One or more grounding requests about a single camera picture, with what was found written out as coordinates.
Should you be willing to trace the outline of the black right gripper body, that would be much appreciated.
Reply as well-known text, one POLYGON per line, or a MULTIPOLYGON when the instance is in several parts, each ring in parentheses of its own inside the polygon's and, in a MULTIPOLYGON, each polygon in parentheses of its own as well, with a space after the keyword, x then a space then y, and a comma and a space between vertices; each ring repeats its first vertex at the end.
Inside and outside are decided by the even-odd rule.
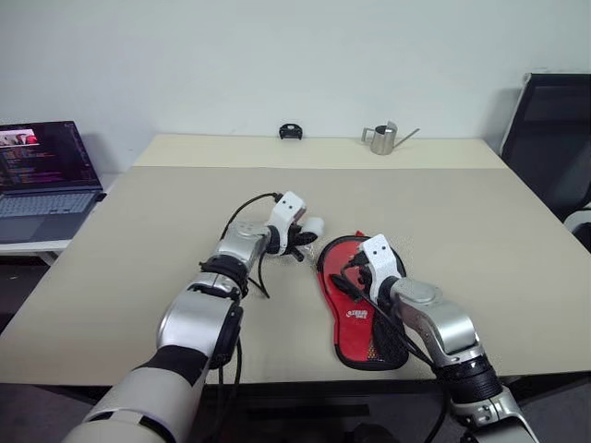
POLYGON ((367 258, 354 257, 352 259, 352 267, 357 268, 359 273, 357 278, 359 287, 355 287, 353 299, 357 302, 364 298, 370 300, 373 303, 377 303, 378 296, 376 293, 372 292, 374 288, 374 277, 372 274, 374 271, 373 265, 367 258))

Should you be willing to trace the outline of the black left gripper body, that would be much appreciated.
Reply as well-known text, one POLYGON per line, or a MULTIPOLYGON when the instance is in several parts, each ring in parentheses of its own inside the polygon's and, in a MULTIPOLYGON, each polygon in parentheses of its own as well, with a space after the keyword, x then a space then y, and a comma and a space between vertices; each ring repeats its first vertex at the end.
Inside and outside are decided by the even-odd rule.
POLYGON ((285 232, 286 237, 282 238, 282 233, 275 226, 270 226, 270 254, 273 256, 291 256, 288 250, 295 245, 295 236, 302 231, 299 224, 291 224, 285 232))

